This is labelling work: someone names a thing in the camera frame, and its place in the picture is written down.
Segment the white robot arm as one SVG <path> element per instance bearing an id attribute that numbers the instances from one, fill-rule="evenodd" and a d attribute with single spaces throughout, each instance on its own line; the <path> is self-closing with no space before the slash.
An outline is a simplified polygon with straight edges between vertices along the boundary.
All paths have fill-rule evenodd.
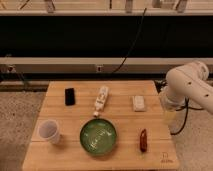
<path id="1" fill-rule="evenodd" d="M 167 72 L 167 85 L 159 93 L 166 124 L 173 121 L 177 108 L 184 104 L 186 98 L 213 115 L 213 87 L 206 83 L 208 77 L 209 69 L 201 61 L 174 67 Z"/>

